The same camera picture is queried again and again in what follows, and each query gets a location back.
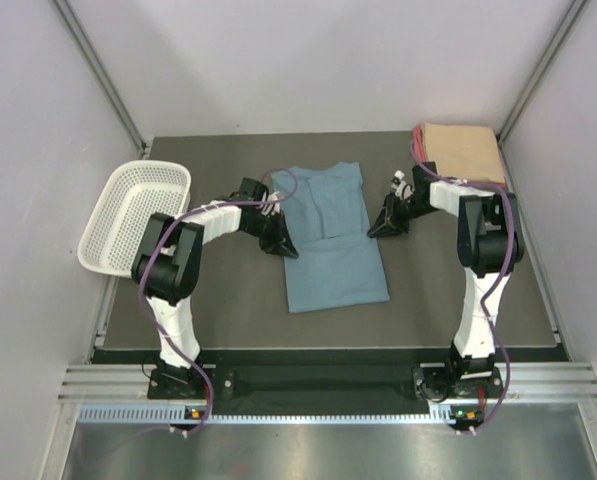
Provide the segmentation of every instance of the white wall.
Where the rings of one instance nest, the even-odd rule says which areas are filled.
[[[500,127],[569,0],[71,0],[144,136]]]
[[[504,151],[567,343],[597,374],[597,1]]]
[[[50,2],[0,2],[0,479],[39,466],[102,294],[76,246],[136,154]]]

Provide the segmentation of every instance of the metal frame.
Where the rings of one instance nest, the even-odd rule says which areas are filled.
[[[507,157],[505,156],[505,152],[503,149],[500,150],[500,157],[502,158],[503,168],[505,170],[505,178],[507,179],[507,187],[512,192],[517,192],[516,184],[513,178],[513,171],[511,169],[511,165],[507,162]],[[542,261],[542,257],[538,250],[536,249],[534,242],[533,242],[533,230],[530,228],[529,224],[527,223],[527,219],[525,216],[524,209],[522,208],[522,199],[519,198],[519,205],[518,205],[518,213],[520,215],[520,225],[522,227],[523,235],[525,237],[525,248],[529,253],[529,260],[534,268],[534,273],[536,274],[536,281],[538,282],[538,288],[540,289],[540,295],[545,302],[545,307],[547,309],[547,316],[549,317],[549,322],[551,323],[552,329],[554,330],[554,335],[556,337],[557,343],[562,343],[569,354],[569,358],[576,360],[577,358],[571,355],[571,344],[570,339],[566,336],[566,334],[561,335],[562,333],[562,322],[560,319],[562,318],[556,302],[554,301],[554,295],[551,289],[550,283],[547,281],[547,273],[544,266],[544,262]]]
[[[58,16],[63,21],[64,25],[67,27],[67,30],[71,37],[74,40],[74,43],[82,53],[87,65],[91,69],[94,77],[98,80],[98,84],[100,88],[104,92],[107,100],[111,104],[114,112],[118,115],[118,119],[122,123],[123,127],[127,131],[127,134],[131,138],[131,140],[136,144],[139,150],[145,149],[145,141],[143,140],[142,136],[140,135],[140,131],[136,124],[134,123],[129,111],[125,107],[118,90],[114,86],[107,70],[105,69],[100,57],[96,53],[89,37],[85,33],[78,17],[74,13],[71,5],[67,0],[50,0],[51,4],[56,9]]]
[[[150,145],[145,143],[131,115],[124,106],[118,91],[113,85],[99,56],[78,21],[68,0],[50,0],[61,20],[82,52],[85,61],[96,76],[106,97],[118,115],[128,135],[142,151],[142,157],[149,157]],[[502,146],[524,112],[532,95],[544,78],[549,67],[579,21],[589,0],[573,0],[552,39],[544,50],[534,71],[524,85],[517,101],[507,116],[499,134]],[[527,244],[531,247],[530,232]],[[550,316],[558,318],[556,306],[546,282],[544,268],[537,259],[538,283],[547,302]],[[95,332],[90,341],[91,353],[101,345],[106,331],[106,323],[111,313],[116,279],[110,279],[101,302]],[[574,403],[579,406],[582,421],[589,438],[590,448],[597,462],[597,381],[588,363],[513,363],[512,383],[505,403]],[[203,408],[203,399],[185,401],[147,400],[148,380],[137,365],[77,365],[67,369],[58,398],[52,435],[47,446],[38,479],[60,479],[63,476],[75,427],[83,409],[123,408],[131,406],[135,411],[175,410],[179,407]],[[213,415],[214,423],[265,424],[265,423],[434,423],[431,420],[445,421],[443,406],[433,406],[428,415]]]
[[[556,28],[554,35],[551,37],[551,40],[549,40],[549,43],[547,44],[547,47],[541,55],[538,64],[536,65],[533,72],[529,76],[529,79],[520,91],[520,95],[515,101],[514,106],[511,109],[511,112],[509,112],[509,115],[505,119],[500,129],[498,139],[501,146],[509,137],[511,131],[518,122],[518,119],[525,111],[525,108],[531,100],[531,97],[533,96],[536,89],[540,85],[540,82],[547,73],[547,70],[549,70],[549,67],[552,65],[554,59],[562,50],[565,41],[569,37],[573,28],[580,20],[585,8],[589,3],[589,0],[573,0],[570,3],[567,12],[565,13],[562,20],[560,21],[560,24]]]
[[[153,365],[145,366],[147,375]],[[140,365],[73,365],[65,374],[58,397],[59,411],[55,417],[54,431],[47,448],[38,479],[60,479],[75,433],[76,423],[95,423],[92,410],[103,412],[101,423],[107,416],[115,416],[117,423],[145,423],[140,418],[152,415],[149,423],[170,423],[180,418],[180,408],[202,410],[204,399],[148,400],[149,380]],[[221,385],[216,385],[220,395]],[[426,414],[381,415],[212,415],[209,423],[264,425],[264,424],[447,424],[449,405],[462,405],[464,401],[448,401],[442,405],[429,404]],[[597,462],[597,380],[589,363],[544,362],[512,363],[511,386],[505,404],[577,404]],[[123,410],[131,415],[123,416]],[[153,417],[154,411],[164,412]]]

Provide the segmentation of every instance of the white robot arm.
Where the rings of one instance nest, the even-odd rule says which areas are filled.
[[[279,205],[257,204],[278,197],[277,193],[269,194],[264,184],[245,178],[238,192],[203,205],[195,215],[182,220],[157,255],[148,273],[145,294],[156,321],[166,332],[159,328],[161,361],[155,374],[152,372],[152,380],[154,375],[159,379],[152,383],[158,385],[163,398],[188,398],[193,393],[189,360],[196,360],[200,345],[192,324],[191,294],[198,281],[203,245],[242,231],[257,237],[265,253],[298,257]],[[136,283],[140,283],[150,257],[173,221],[160,213],[149,219],[131,270]],[[172,348],[170,341],[186,358]],[[152,393],[150,387],[149,398],[158,398]]]
[[[224,203],[219,201],[203,205],[205,211],[194,215],[184,223],[193,222],[204,227],[202,244],[205,245],[212,240],[237,232],[240,228],[240,215],[242,210],[239,207],[229,206],[216,208],[216,205]],[[191,296],[181,299],[175,305],[167,300],[151,297],[147,298],[156,320],[167,331],[169,338],[182,350],[191,360],[196,360],[200,353],[200,344],[196,339],[191,314]],[[160,336],[160,358],[167,364],[174,367],[190,368],[187,360],[178,355],[165,340],[165,335],[158,332]]]
[[[433,163],[427,164],[434,169]],[[502,199],[493,192],[448,183],[431,177],[416,166],[414,184],[395,173],[391,192],[368,235],[374,238],[399,235],[409,231],[410,220],[444,210],[458,217],[457,253],[465,269],[466,288],[460,327],[450,347],[443,382],[488,379],[494,373],[495,345],[482,299],[501,273],[507,249],[508,232]],[[486,299],[489,320],[495,325],[504,287],[514,264],[524,253],[524,241],[515,196],[508,195],[514,216],[514,251],[512,261],[498,287]]]

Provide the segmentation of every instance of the white plastic basket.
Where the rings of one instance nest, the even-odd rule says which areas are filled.
[[[189,205],[191,175],[182,165],[137,160],[118,167],[107,180],[89,218],[78,260],[94,272],[131,276],[149,217],[178,215]]]

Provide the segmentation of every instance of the purple cable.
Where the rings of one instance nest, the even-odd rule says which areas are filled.
[[[176,352],[176,354],[178,354],[183,360],[185,360],[187,363],[189,363],[192,366],[192,368],[196,372],[198,372],[198,374],[202,377],[203,381],[207,385],[207,390],[208,390],[207,409],[205,410],[204,415],[200,419],[200,423],[198,423],[196,425],[196,428],[192,429],[189,432],[190,435],[194,434],[198,430],[200,430],[200,428],[205,424],[205,422],[211,415],[211,409],[212,409],[213,401],[214,401],[214,387],[211,383],[211,380],[209,379],[209,376],[207,376],[207,374],[203,371],[203,369],[200,368],[196,364],[196,362],[194,362],[191,358],[189,358],[187,355],[184,354],[184,352],[169,337],[169,333],[167,332],[167,330],[165,330],[165,327],[163,327],[160,323],[158,323],[158,320],[156,320],[153,310],[147,303],[147,298],[145,296],[145,290],[147,287],[147,278],[149,278],[149,274],[151,273],[151,269],[153,268],[154,263],[156,262],[156,257],[158,257],[158,255],[160,254],[160,250],[164,247],[165,243],[167,242],[167,240],[169,239],[169,237],[171,236],[171,234],[175,230],[175,228],[185,219],[187,219],[189,217],[193,217],[194,215],[196,215],[198,213],[206,212],[207,209],[211,209],[211,208],[217,209],[217,208],[230,207],[230,206],[263,207],[265,205],[282,203],[282,202],[289,200],[298,191],[298,177],[296,177],[294,172],[292,172],[291,170],[286,169],[286,168],[275,168],[275,169],[267,171],[263,175],[262,180],[264,180],[265,178],[267,178],[270,174],[272,174],[274,172],[281,172],[281,171],[289,173],[289,175],[291,175],[291,177],[294,179],[293,190],[287,196],[285,196],[283,198],[280,198],[278,200],[265,200],[265,201],[260,201],[260,202],[244,201],[243,200],[243,201],[237,201],[237,202],[223,202],[223,203],[218,203],[218,204],[210,204],[210,205],[205,205],[202,207],[194,208],[190,212],[187,212],[187,213],[181,215],[180,217],[176,218],[171,223],[171,225],[169,225],[169,228],[167,228],[167,230],[165,230],[165,233],[160,238],[160,241],[156,245],[154,252],[151,254],[151,257],[149,258],[149,261],[147,262],[147,266],[145,267],[145,271],[142,275],[142,278],[140,279],[140,284],[138,286],[138,302],[140,303],[142,310],[145,312],[145,315],[147,315],[147,318],[149,318],[149,320],[151,320],[151,322],[155,325],[155,327],[158,329],[158,331],[163,335],[163,337],[165,338],[165,341],[169,344],[171,349],[174,352]]]
[[[416,163],[420,166],[420,168],[422,168],[424,170],[425,173],[427,173],[428,175],[431,175],[434,178],[437,178],[438,180],[452,183],[453,179],[443,177],[442,175],[438,175],[436,172],[434,172],[433,170],[431,170],[425,166],[424,162],[422,160],[420,160],[420,158],[418,158],[418,155],[416,155],[416,152],[414,150],[414,142],[413,141],[410,143],[409,152],[410,152],[410,155],[413,157],[413,159],[416,161]],[[509,265],[511,265],[511,258],[512,258],[513,252],[514,252],[514,243],[515,243],[514,234],[516,231],[515,230],[516,227],[514,225],[513,209],[511,207],[511,202],[509,201],[509,197],[507,197],[507,192],[505,192],[505,190],[502,187],[500,187],[500,185],[496,185],[495,183],[486,183],[486,182],[465,182],[465,183],[462,183],[461,185],[466,185],[466,186],[474,187],[474,188],[478,188],[478,189],[484,188],[487,190],[493,190],[494,192],[499,194],[500,198],[502,199],[502,206],[503,206],[503,210],[505,212],[505,221],[507,224],[507,250],[505,251],[505,258],[502,262],[502,267],[500,268],[500,273],[496,277],[496,280],[494,280],[494,283],[491,285],[489,290],[487,290],[485,292],[485,294],[482,296],[482,299],[480,300],[480,307],[482,308],[482,311],[485,313],[485,316],[487,317],[487,323],[489,324],[489,329],[491,330],[491,336],[494,339],[494,343],[498,344],[498,347],[500,348],[500,353],[502,353],[502,356],[505,360],[505,367],[507,369],[507,374],[505,375],[505,384],[503,386],[502,393],[500,394],[500,397],[498,397],[498,401],[496,402],[494,407],[491,409],[491,412],[489,413],[487,418],[485,418],[485,420],[478,427],[476,427],[474,429],[474,432],[477,433],[477,432],[480,432],[486,425],[488,425],[491,422],[491,420],[498,414],[498,411],[500,410],[500,406],[502,405],[503,399],[505,398],[505,396],[507,396],[507,391],[509,390],[509,384],[511,383],[511,360],[509,359],[509,353],[507,352],[507,349],[503,345],[503,343],[500,339],[500,336],[498,335],[496,326],[494,325],[494,322],[492,322],[492,320],[491,320],[491,313],[489,312],[489,309],[487,308],[487,305],[485,302],[491,296],[491,294],[496,291],[496,288],[498,288],[498,286],[500,285],[500,282],[502,282],[502,279],[505,277],[506,272],[509,269]]]

